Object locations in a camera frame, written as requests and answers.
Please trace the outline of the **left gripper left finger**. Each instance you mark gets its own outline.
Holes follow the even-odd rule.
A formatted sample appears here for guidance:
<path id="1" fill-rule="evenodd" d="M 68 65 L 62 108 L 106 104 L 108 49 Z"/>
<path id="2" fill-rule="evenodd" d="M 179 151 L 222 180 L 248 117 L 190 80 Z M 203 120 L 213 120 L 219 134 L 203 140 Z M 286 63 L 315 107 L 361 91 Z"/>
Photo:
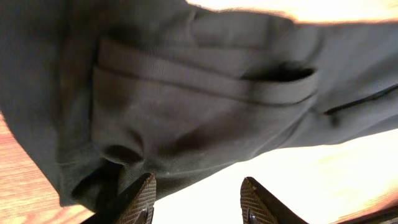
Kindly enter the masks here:
<path id="1" fill-rule="evenodd" d="M 151 224 L 156 200 L 155 175 L 145 173 L 107 207 L 81 224 Z"/>

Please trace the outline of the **black polo shirt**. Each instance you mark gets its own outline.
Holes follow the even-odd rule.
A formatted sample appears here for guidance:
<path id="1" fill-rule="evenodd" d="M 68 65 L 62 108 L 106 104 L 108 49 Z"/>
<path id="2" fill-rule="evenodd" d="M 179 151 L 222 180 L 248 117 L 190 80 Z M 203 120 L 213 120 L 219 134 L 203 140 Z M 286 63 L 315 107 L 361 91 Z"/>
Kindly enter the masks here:
<path id="1" fill-rule="evenodd" d="M 1 111 L 63 206 L 157 198 L 287 147 L 397 127 L 397 24 L 185 1 L 1 1 Z"/>

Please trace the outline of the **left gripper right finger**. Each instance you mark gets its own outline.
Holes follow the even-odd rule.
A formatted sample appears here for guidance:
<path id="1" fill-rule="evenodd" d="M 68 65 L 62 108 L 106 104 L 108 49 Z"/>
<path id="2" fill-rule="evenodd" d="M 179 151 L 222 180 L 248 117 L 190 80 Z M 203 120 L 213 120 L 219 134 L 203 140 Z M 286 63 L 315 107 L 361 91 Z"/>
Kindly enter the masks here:
<path id="1" fill-rule="evenodd" d="M 244 224 L 308 224 L 253 177 L 245 177 L 240 189 Z"/>

